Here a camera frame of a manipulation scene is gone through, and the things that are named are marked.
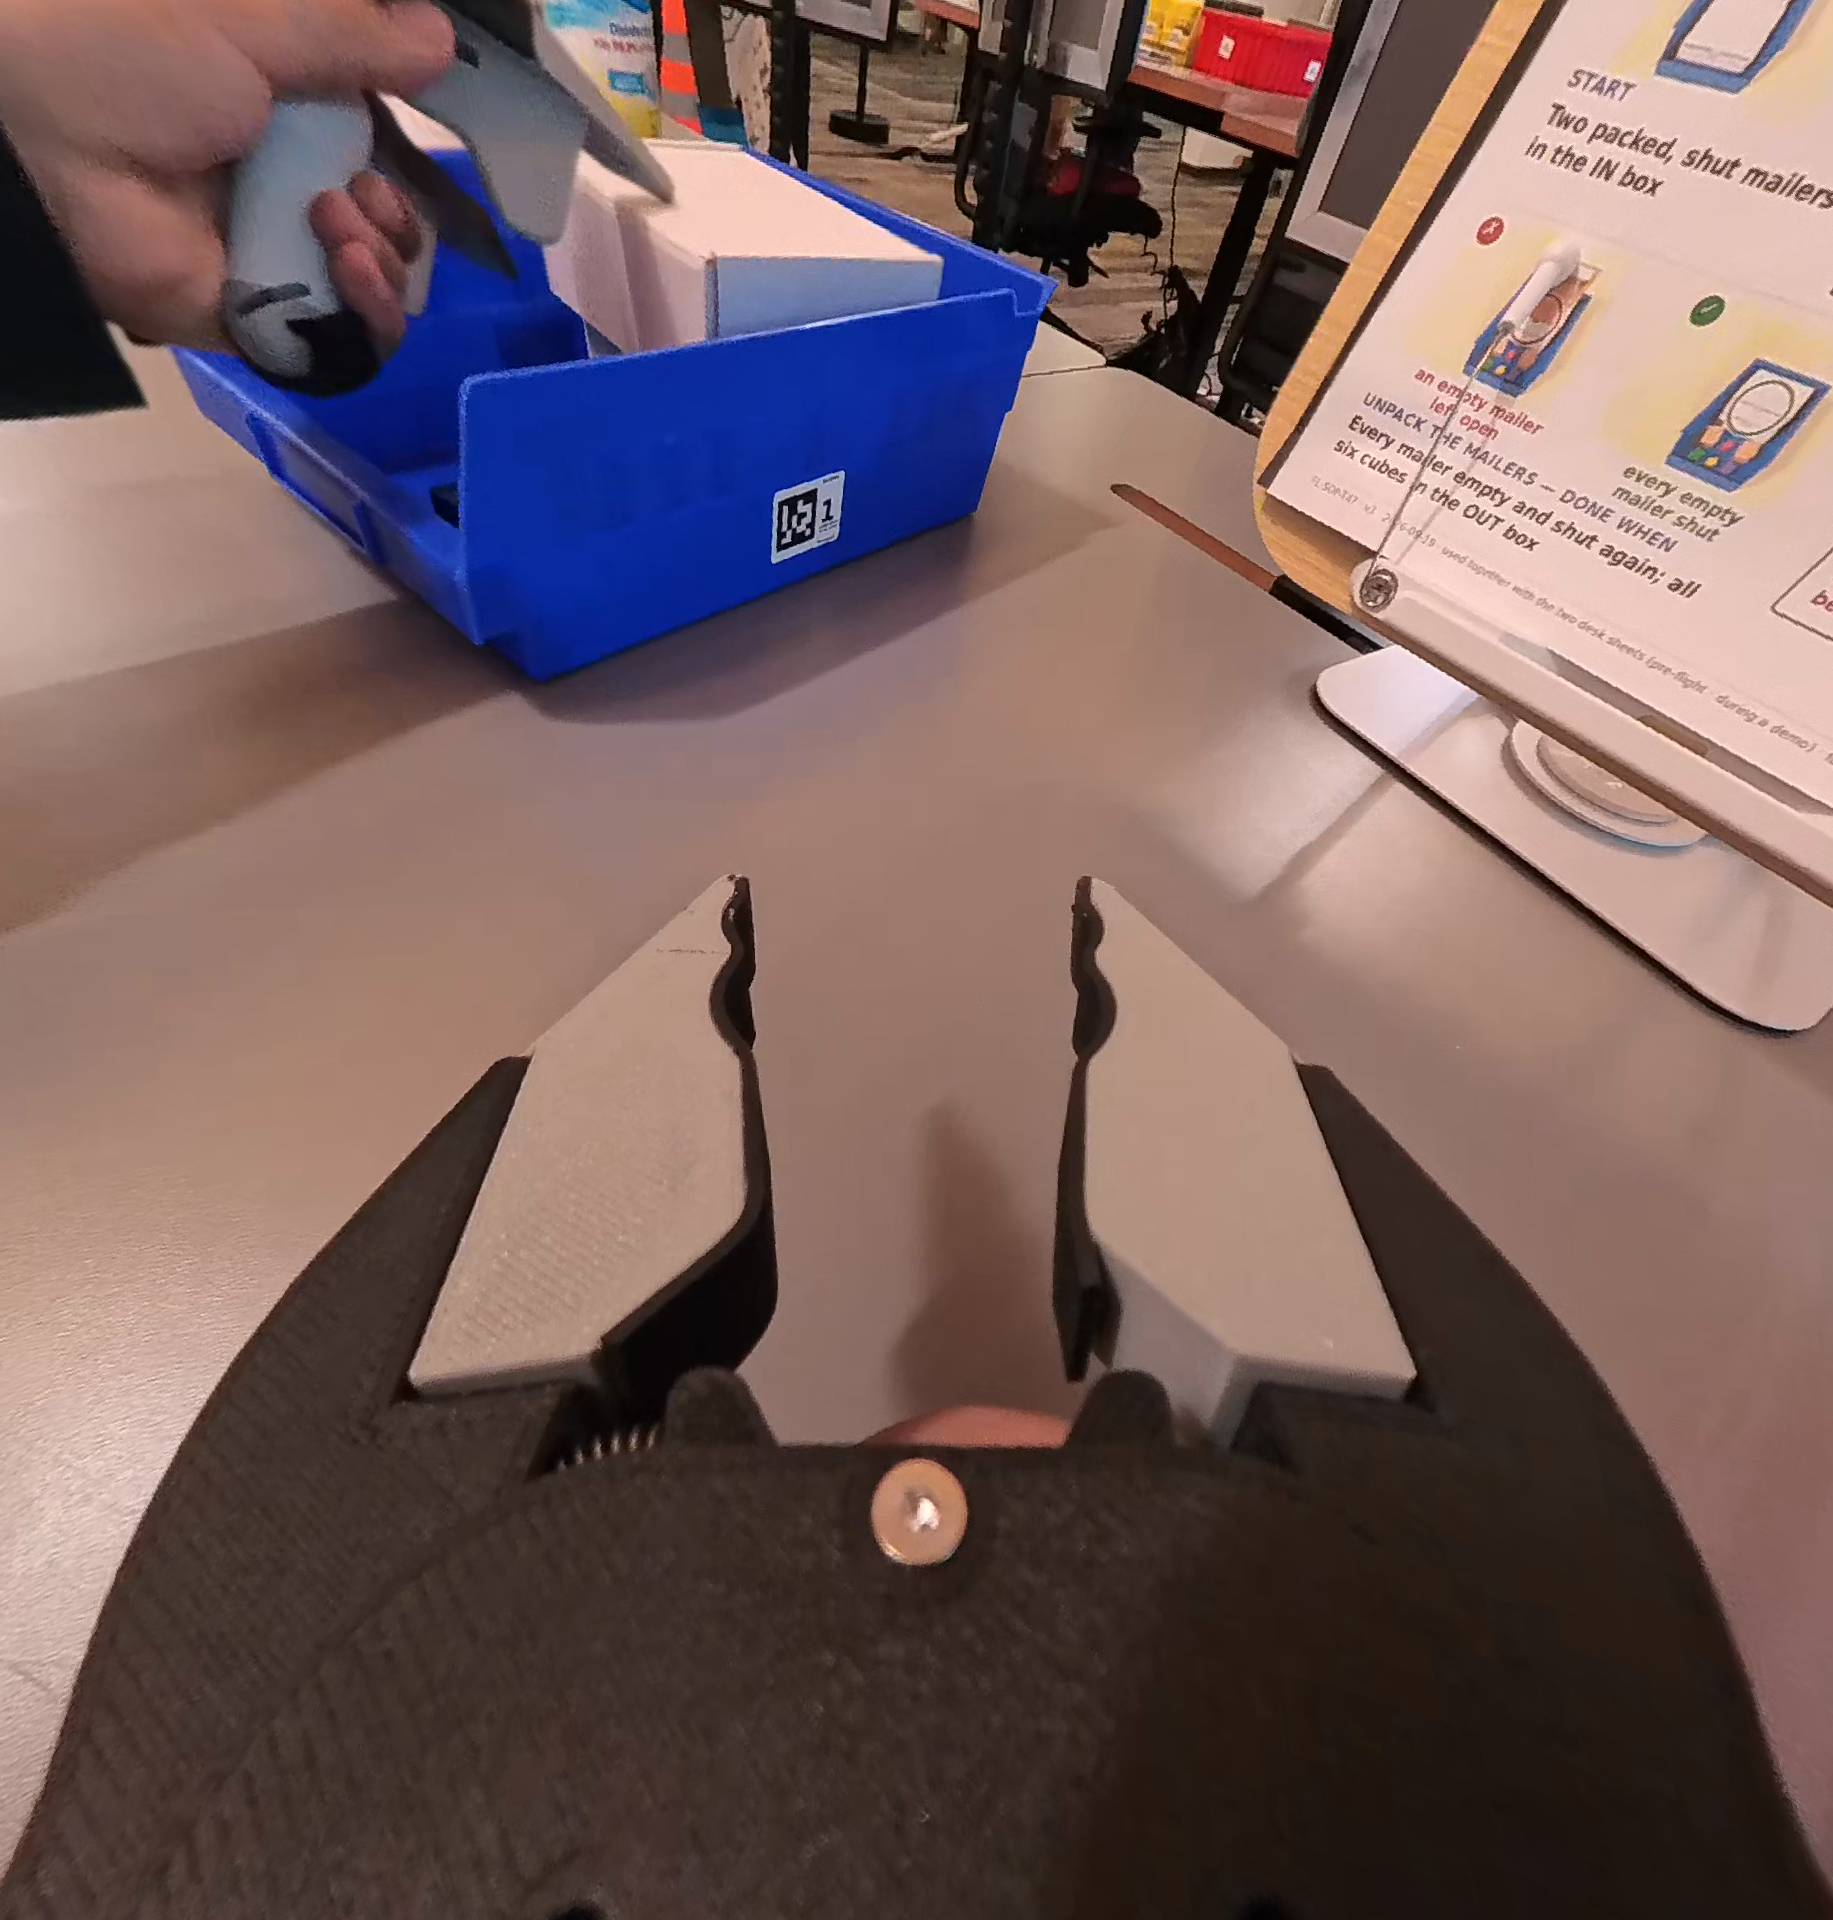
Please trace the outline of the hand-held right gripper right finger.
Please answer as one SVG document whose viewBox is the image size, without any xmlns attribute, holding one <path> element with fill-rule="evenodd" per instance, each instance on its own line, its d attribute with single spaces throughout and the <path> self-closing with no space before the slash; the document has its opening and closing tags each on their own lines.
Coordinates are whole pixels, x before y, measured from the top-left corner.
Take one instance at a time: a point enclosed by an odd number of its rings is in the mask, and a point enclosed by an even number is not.
<svg viewBox="0 0 1833 1920">
<path fill-rule="evenodd" d="M 1071 970 L 1066 1380 L 1144 1372 L 1192 1440 L 1237 1437 L 1268 1387 L 1399 1402 L 1415 1361 L 1287 1043 L 1095 877 Z"/>
</svg>

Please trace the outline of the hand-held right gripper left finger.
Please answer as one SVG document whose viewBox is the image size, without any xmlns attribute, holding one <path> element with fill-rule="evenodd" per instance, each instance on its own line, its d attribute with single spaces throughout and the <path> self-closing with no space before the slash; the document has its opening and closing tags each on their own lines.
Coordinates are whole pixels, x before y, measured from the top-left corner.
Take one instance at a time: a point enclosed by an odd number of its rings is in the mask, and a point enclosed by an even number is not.
<svg viewBox="0 0 1833 1920">
<path fill-rule="evenodd" d="M 417 1396 L 739 1364 L 778 1297 L 738 873 L 535 1041 L 407 1364 Z"/>
</svg>

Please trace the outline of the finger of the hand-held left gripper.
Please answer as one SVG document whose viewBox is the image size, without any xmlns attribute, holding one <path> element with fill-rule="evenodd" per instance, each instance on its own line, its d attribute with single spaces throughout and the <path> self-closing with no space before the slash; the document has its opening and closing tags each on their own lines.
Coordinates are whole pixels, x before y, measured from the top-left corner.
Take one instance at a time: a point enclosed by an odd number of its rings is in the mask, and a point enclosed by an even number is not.
<svg viewBox="0 0 1833 1920">
<path fill-rule="evenodd" d="M 564 42 L 544 22 L 544 4 L 534 4 L 535 19 L 535 61 L 544 73 L 559 83 L 570 100 L 584 108 L 584 148 L 616 178 L 626 178 L 645 186 L 660 204 L 673 201 L 673 180 L 667 178 L 659 152 L 645 138 L 637 138 L 609 100 L 593 84 L 593 79 L 579 69 L 579 61 L 564 48 Z"/>
<path fill-rule="evenodd" d="M 589 123 L 535 59 L 505 42 L 461 42 L 407 105 L 464 140 L 514 230 L 535 244 L 564 236 Z"/>
</svg>

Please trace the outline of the blue plastic bin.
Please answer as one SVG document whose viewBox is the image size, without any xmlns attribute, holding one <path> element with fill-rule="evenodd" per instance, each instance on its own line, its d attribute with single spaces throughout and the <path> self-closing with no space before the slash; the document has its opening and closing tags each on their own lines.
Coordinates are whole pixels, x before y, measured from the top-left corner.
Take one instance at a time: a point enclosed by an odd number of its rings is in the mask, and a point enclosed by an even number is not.
<svg viewBox="0 0 1833 1920">
<path fill-rule="evenodd" d="M 498 218 L 516 274 L 433 244 L 424 311 L 351 396 L 173 362 L 316 521 L 469 642 L 559 678 L 977 511 L 1052 284 L 808 180 L 938 254 L 942 295 L 597 356 L 544 246 Z"/>
</svg>

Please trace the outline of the person's left hand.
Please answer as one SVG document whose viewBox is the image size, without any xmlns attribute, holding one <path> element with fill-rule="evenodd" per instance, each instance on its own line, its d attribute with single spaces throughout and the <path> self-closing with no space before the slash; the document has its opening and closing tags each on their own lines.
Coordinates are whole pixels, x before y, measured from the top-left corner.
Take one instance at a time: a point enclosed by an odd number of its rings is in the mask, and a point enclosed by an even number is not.
<svg viewBox="0 0 1833 1920">
<path fill-rule="evenodd" d="M 229 172 L 274 105 L 415 94 L 451 59 L 433 4 L 0 4 L 0 127 L 91 307 L 223 352 Z"/>
</svg>

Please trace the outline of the white wipes canister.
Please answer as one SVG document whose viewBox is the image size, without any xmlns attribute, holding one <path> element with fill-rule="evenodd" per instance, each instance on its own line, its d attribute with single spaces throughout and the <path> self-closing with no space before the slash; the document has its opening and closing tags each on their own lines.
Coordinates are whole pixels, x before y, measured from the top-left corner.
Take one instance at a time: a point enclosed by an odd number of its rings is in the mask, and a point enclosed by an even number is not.
<svg viewBox="0 0 1833 1920">
<path fill-rule="evenodd" d="M 637 138 L 660 136 L 655 4 L 544 4 L 544 22 Z"/>
</svg>

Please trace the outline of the wooden table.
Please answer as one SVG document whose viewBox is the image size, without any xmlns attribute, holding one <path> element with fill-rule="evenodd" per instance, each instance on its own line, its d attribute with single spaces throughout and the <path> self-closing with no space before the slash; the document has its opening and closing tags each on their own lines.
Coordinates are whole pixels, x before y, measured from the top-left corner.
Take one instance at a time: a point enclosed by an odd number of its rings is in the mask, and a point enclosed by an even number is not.
<svg viewBox="0 0 1833 1920">
<path fill-rule="evenodd" d="M 1169 61 L 1141 46 L 1144 4 L 1020 4 L 1025 84 L 1212 130 L 1292 159 L 1305 94 L 1282 94 Z"/>
</svg>

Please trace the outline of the instruction sheet on stand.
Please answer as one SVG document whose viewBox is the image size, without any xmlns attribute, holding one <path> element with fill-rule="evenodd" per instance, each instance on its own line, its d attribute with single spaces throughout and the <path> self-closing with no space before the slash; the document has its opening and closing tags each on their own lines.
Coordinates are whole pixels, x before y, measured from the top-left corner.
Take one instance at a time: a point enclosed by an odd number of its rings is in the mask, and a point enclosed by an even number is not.
<svg viewBox="0 0 1833 1920">
<path fill-rule="evenodd" d="M 1549 11 L 1553 4 L 1498 4 L 1490 11 L 1394 191 L 1346 266 L 1311 345 L 1287 374 L 1259 446 L 1258 515 L 1265 541 L 1292 585 L 1377 633 L 1383 637 L 1379 647 L 1403 647 L 1430 661 L 1442 675 L 1474 687 L 1506 715 L 1537 724 L 1559 743 L 1629 781 L 1640 792 L 1668 802 L 1687 822 L 1752 856 L 1770 877 L 1791 880 L 1833 908 L 1830 807 L 1704 740 L 1697 731 L 1682 727 L 1649 701 L 1603 686 L 1572 661 L 1455 601 L 1442 601 L 1412 581 L 1399 578 L 1391 610 L 1358 611 L 1351 585 L 1377 549 L 1362 549 L 1268 493 L 1270 471 L 1287 441 L 1292 441 L 1339 356 L 1351 345 L 1383 284 L 1407 255 L 1412 230 L 1442 204 L 1461 159 L 1468 159 L 1482 127 L 1495 118 L 1501 91 L 1520 77 L 1527 48 L 1541 38 L 1541 22 L 1549 19 Z"/>
</svg>

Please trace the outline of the small red bin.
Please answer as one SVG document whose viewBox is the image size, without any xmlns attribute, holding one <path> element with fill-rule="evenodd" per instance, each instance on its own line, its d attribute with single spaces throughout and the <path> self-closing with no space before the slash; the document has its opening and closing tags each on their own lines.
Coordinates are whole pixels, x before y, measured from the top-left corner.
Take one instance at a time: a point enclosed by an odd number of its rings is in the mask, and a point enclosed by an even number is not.
<svg viewBox="0 0 1833 1920">
<path fill-rule="evenodd" d="M 1192 38 L 1192 69 L 1224 84 L 1311 100 L 1329 48 L 1332 32 L 1323 25 L 1242 13 L 1234 4 L 1204 4 Z"/>
</svg>

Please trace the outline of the printed instruction sheet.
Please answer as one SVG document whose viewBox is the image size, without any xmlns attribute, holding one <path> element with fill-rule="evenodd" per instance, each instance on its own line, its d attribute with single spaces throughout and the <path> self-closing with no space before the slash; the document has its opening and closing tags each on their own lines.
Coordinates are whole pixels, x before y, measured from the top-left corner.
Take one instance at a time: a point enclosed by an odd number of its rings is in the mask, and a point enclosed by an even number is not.
<svg viewBox="0 0 1833 1920">
<path fill-rule="evenodd" d="M 1833 809 L 1833 4 L 1558 4 L 1268 493 Z"/>
</svg>

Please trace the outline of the dark monitor with pale frame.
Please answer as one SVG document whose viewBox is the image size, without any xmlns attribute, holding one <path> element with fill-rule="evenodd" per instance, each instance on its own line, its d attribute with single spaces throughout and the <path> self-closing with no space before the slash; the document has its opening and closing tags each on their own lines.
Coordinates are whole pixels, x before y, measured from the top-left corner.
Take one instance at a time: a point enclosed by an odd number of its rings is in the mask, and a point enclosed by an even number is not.
<svg viewBox="0 0 1833 1920">
<path fill-rule="evenodd" d="M 1317 130 L 1287 244 L 1350 264 L 1495 4 L 1366 4 Z"/>
</svg>

